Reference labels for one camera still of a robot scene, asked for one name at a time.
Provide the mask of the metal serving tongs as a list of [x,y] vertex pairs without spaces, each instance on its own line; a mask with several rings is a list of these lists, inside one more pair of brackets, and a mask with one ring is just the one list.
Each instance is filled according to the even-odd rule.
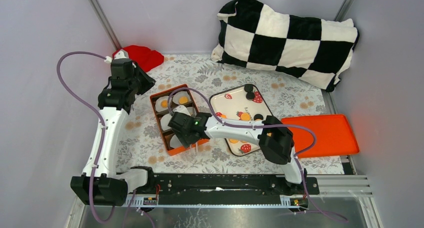
[[199,154],[199,142],[195,142],[190,146],[190,154],[194,157]]

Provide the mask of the orange cookie tin box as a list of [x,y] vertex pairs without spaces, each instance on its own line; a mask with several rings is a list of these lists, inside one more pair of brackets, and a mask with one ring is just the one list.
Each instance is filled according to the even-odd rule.
[[[183,85],[180,85],[180,86],[177,86],[177,87],[173,87],[173,88],[170,88],[168,90],[165,90],[165,91],[162,91],[162,92],[159,92],[159,93],[156,93],[156,94],[153,94],[153,95],[150,96],[150,101],[151,101],[151,104],[152,104],[152,107],[153,107],[153,110],[154,110],[154,115],[155,115],[156,121],[158,123],[158,127],[160,129],[161,138],[162,138],[162,140],[163,140],[163,142],[165,144],[166,152],[170,156],[174,156],[174,155],[177,155],[179,153],[185,152],[185,151],[189,150],[189,148],[185,148],[183,146],[181,146],[181,147],[179,147],[177,149],[171,149],[170,148],[170,139],[175,134],[174,134],[174,132],[172,131],[171,128],[168,129],[168,130],[166,130],[166,131],[163,131],[161,129],[161,125],[160,125],[160,119],[165,114],[169,114],[169,110],[166,110],[166,111],[163,111],[163,112],[156,112],[155,111],[155,102],[156,102],[156,100],[159,97],[162,97],[162,96],[169,96],[169,99],[172,100],[173,95],[176,94],[177,92],[179,92],[179,91],[187,91],[188,94],[191,97],[191,102],[189,102],[187,104],[184,104],[184,106],[186,106],[186,107],[191,106],[191,107],[193,107],[196,110],[195,111],[195,115],[193,115],[193,117],[194,117],[198,113],[198,108],[197,108],[196,104],[194,103],[193,96],[191,95],[191,93],[188,90],[186,90],[186,88],[187,88],[187,85],[186,84],[183,84]],[[178,105],[175,104],[175,103],[173,103],[173,101],[172,101],[172,106],[170,106],[170,108],[173,110],[177,106]]]

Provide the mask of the white strawberry tray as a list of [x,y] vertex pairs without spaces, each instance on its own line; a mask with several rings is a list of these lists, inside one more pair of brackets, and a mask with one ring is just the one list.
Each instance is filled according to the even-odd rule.
[[253,85],[255,99],[253,101],[246,99],[244,86],[223,91],[212,95],[209,98],[210,105],[218,116],[226,119],[241,120],[241,113],[248,113],[251,116],[250,121],[254,120],[255,114],[262,114],[263,119],[268,115],[272,115],[269,106],[265,102],[259,89]]

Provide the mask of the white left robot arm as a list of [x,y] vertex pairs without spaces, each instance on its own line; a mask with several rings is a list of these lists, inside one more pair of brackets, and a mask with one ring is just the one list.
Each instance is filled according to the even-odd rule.
[[116,172],[121,129],[136,96],[149,91],[155,80],[129,58],[113,59],[110,66],[108,84],[98,96],[100,118],[93,147],[82,174],[72,177],[70,187],[85,205],[120,207],[133,190],[148,194],[155,188],[151,168]]

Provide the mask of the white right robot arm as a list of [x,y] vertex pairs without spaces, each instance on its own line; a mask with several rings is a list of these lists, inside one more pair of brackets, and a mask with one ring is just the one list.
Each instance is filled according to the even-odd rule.
[[243,121],[210,113],[198,113],[193,117],[174,112],[168,126],[186,148],[201,139],[234,139],[258,146],[269,162],[282,166],[286,186],[291,193],[299,194],[307,187],[295,160],[293,133],[274,116]]

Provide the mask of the floral tablecloth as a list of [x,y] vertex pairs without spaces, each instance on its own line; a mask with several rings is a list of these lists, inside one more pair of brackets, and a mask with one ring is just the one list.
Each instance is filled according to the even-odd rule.
[[139,96],[120,131],[116,171],[134,166],[152,167],[156,173],[280,174],[279,165],[268,162],[260,151],[233,155],[223,139],[214,139],[170,156],[160,135],[150,96],[186,84],[196,89],[195,104],[208,112],[204,102],[216,93],[247,83],[254,84],[272,114],[278,118],[327,114],[320,89],[283,74],[246,70],[212,62],[207,54],[166,55],[164,63],[149,72],[155,86]]

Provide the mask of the red cloth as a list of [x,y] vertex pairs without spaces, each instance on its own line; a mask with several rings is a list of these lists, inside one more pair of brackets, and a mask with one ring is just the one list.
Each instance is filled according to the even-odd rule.
[[123,48],[128,58],[138,64],[145,73],[163,64],[165,57],[156,50],[145,46],[129,45]]

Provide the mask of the black sandwich cookie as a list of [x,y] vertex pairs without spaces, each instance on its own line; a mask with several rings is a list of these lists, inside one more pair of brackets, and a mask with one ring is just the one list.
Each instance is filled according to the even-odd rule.
[[245,97],[247,100],[253,101],[256,96],[253,92],[248,92]]
[[254,117],[253,117],[253,119],[256,121],[256,120],[263,120],[264,119],[264,117],[263,117],[263,115],[262,114],[255,114],[254,115]]
[[254,92],[254,89],[253,88],[254,88],[254,86],[252,84],[246,84],[244,86],[244,91],[246,93],[253,93]]

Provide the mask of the orange tin lid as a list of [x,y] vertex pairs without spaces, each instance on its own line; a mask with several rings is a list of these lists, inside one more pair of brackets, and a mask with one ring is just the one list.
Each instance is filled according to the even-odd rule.
[[281,122],[306,127],[316,135],[314,147],[299,154],[299,158],[354,155],[360,151],[354,132],[343,114],[282,118]]

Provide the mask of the checkered black white pillow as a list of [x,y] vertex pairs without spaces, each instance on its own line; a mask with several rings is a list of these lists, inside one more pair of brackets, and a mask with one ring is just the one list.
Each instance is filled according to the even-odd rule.
[[327,92],[350,67],[359,31],[342,22],[274,11],[258,0],[232,0],[217,14],[214,62],[282,72]]

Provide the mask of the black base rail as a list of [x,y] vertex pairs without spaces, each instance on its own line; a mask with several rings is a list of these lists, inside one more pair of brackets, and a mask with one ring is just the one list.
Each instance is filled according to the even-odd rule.
[[159,205],[277,205],[281,196],[302,198],[306,193],[320,193],[315,177],[291,185],[283,175],[156,173],[136,189]]

